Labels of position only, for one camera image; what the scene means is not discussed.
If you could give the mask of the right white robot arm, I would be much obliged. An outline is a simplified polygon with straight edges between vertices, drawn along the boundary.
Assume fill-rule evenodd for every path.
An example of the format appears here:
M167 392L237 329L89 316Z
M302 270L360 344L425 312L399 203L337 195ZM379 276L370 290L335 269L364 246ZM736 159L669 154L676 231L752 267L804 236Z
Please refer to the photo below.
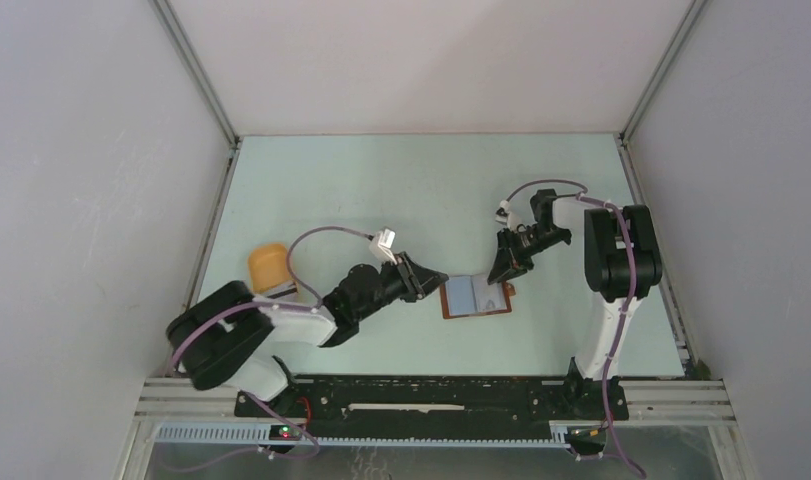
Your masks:
M562 392L566 411L587 418L603 403L618 375L619 356L631 319L663 276L651 213L644 205L619 207L579 192L537 191L530 199L533 223L525 224L503 199L495 213L501 228L488 273L490 284L533 270L536 255L559 244L582 247L585 281L593 294L592 320L572 357Z

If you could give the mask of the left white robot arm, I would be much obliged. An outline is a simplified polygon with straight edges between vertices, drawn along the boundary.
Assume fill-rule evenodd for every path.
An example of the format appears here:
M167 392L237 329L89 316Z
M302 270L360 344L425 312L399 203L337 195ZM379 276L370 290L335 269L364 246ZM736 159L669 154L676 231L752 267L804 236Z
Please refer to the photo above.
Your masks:
M423 300L448 279L401 252L380 267L352 267L318 306L255 295L244 282L230 281L169 323L171 363L199 391L229 385L253 394L271 415L285 416L296 406L297 390L282 359L256 357L265 342L339 346L370 316L396 301Z

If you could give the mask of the orange plastic card tray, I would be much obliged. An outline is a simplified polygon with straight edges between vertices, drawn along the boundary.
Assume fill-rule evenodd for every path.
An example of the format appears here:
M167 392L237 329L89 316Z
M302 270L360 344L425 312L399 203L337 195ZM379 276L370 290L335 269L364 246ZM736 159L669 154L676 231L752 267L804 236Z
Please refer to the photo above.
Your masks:
M256 247L247 258L251 290L256 295L296 301L298 288L287 269L288 249L281 243Z

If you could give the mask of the brown leather card holder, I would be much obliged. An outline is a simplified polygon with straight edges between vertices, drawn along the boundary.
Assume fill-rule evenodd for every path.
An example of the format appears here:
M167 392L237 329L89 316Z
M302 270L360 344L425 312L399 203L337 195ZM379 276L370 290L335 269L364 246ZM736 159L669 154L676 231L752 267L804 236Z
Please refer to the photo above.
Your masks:
M442 316L455 320L508 314L515 295L511 283L489 284L486 274L453 276L440 287Z

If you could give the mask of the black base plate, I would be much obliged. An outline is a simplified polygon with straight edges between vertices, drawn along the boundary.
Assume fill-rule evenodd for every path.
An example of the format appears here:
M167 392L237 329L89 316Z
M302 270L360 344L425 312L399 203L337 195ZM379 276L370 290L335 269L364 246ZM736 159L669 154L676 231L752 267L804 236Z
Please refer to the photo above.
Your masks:
M623 388L574 396L566 377L303 375L272 402L238 395L240 418L309 421L335 438L511 440L545 438L552 425L629 418Z

